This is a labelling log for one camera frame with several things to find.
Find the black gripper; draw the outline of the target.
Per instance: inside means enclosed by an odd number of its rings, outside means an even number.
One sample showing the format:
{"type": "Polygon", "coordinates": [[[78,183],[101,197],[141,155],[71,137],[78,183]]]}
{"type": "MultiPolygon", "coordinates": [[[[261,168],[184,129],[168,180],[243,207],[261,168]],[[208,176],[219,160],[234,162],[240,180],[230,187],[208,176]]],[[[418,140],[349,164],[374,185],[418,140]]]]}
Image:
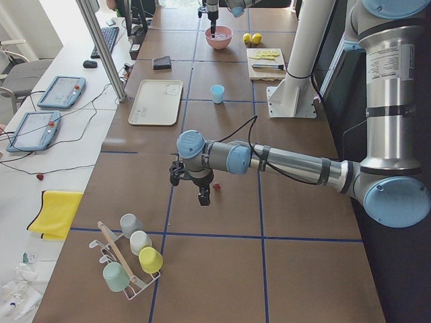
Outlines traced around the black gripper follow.
{"type": "Polygon", "coordinates": [[[206,0],[206,9],[208,18],[210,20],[210,34],[211,37],[215,37],[216,33],[216,22],[218,19],[218,13],[219,13],[219,5],[218,0],[206,0]]]}
{"type": "Polygon", "coordinates": [[[201,206],[210,204],[210,184],[213,182],[213,170],[189,171],[192,182],[198,186],[198,200],[201,206]]]}

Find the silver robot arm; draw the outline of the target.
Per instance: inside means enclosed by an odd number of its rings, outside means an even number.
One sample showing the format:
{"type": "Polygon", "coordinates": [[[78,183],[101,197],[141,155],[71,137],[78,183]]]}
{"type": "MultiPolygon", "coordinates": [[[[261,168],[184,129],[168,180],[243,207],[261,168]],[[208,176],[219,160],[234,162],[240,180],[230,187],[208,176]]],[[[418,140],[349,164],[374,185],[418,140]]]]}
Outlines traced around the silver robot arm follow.
{"type": "Polygon", "coordinates": [[[225,7],[234,17],[240,17],[246,8],[257,7],[257,8],[284,8],[289,7],[291,1],[277,1],[277,0],[207,0],[202,1],[201,6],[198,7],[198,17],[202,18],[203,14],[207,14],[208,20],[210,21],[210,36],[215,37],[216,24],[219,18],[219,7],[225,7]]]}
{"type": "Polygon", "coordinates": [[[249,168],[276,172],[313,186],[329,185],[364,207],[387,227],[409,227],[430,212],[430,193],[417,178],[413,156],[414,42],[429,1],[349,1],[346,50],[366,53],[367,155],[361,162],[332,161],[250,141],[210,141],[195,130],[177,139],[170,182],[190,180],[209,204],[215,170],[245,174],[249,168]]]}

